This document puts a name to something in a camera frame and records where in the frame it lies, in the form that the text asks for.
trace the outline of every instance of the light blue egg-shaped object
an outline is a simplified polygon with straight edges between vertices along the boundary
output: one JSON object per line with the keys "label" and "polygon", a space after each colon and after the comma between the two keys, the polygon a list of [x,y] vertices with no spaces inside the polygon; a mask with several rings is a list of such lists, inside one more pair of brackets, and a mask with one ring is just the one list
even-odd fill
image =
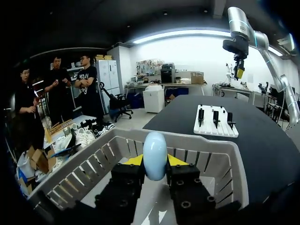
{"label": "light blue egg-shaped object", "polygon": [[143,147],[143,161],[146,175],[150,180],[163,179],[167,157],[164,136],[158,132],[149,133]]}

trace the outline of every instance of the white plastic basket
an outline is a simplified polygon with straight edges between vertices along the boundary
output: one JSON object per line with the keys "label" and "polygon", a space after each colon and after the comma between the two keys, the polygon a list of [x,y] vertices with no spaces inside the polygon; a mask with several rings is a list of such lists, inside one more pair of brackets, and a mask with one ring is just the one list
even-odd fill
{"label": "white plastic basket", "polygon": [[[44,180],[29,196],[28,200],[43,217],[53,218],[47,206],[39,199],[37,191],[42,190],[60,209],[73,207],[75,200],[89,196],[93,205],[94,196],[107,184],[111,169],[125,158],[143,153],[143,142],[150,130],[125,130],[114,128],[100,136],[69,159],[60,169]],[[242,207],[248,205],[248,187],[243,162],[238,146],[233,142],[210,141],[201,136],[161,132],[166,140],[168,153],[187,163],[196,164],[200,170],[202,183],[214,195],[217,207],[238,200]],[[164,181],[150,181],[147,178],[142,186],[133,224],[141,224],[144,218],[157,205],[150,196],[155,190],[158,199],[161,195],[168,200],[164,210],[174,216],[173,204],[168,196]]]}

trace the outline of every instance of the man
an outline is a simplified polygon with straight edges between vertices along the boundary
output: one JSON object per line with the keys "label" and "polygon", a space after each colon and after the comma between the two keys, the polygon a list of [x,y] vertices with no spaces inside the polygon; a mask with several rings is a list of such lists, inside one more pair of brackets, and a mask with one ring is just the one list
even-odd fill
{"label": "man", "polygon": [[16,147],[21,152],[31,145],[34,149],[43,149],[44,127],[38,114],[38,97],[29,82],[29,67],[23,66],[20,72],[21,82],[15,93],[15,113],[18,121],[15,131]]}
{"label": "man", "polygon": [[100,96],[96,92],[97,69],[90,65],[90,58],[84,55],[80,58],[84,67],[77,75],[75,87],[80,88],[80,101],[84,115],[97,117],[102,122],[103,112],[100,106]]}
{"label": "man", "polygon": [[52,126],[72,118],[66,86],[71,86],[71,78],[66,69],[60,68],[61,57],[53,60],[53,69],[45,78],[45,92],[49,93],[49,112]]}

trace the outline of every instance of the black t-shirt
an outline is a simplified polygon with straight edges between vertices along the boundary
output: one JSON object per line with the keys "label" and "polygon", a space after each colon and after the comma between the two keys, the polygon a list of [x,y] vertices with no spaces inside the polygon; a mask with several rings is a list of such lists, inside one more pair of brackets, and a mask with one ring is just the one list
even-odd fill
{"label": "black t-shirt", "polygon": [[[29,108],[33,106],[33,100],[36,97],[31,84],[21,83],[15,92],[15,113],[18,114],[22,107]],[[20,114],[20,116],[25,122],[34,119],[34,113],[26,112]]]}
{"label": "black t-shirt", "polygon": [[83,69],[77,75],[77,80],[89,79],[93,77],[94,80],[89,87],[80,88],[80,97],[84,99],[90,99],[97,96],[96,93],[96,78],[97,78],[97,69],[95,67],[88,67],[87,69]]}
{"label": "black t-shirt", "polygon": [[58,80],[58,85],[53,87],[49,91],[49,102],[57,101],[58,99],[62,99],[66,97],[67,90],[66,90],[66,83],[62,80],[67,78],[68,81],[71,81],[71,78],[66,69],[52,69],[50,73],[44,80],[45,88],[53,84],[55,80]]}

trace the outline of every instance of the ceiling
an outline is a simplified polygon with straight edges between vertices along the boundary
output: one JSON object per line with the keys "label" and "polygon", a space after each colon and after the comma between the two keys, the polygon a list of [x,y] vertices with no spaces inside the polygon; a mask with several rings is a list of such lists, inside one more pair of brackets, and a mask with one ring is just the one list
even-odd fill
{"label": "ceiling", "polygon": [[271,45],[287,34],[256,0],[33,0],[10,4],[6,45],[12,62],[60,48],[109,49],[117,42],[178,27],[229,29],[230,6],[244,10],[252,27],[266,33]]}

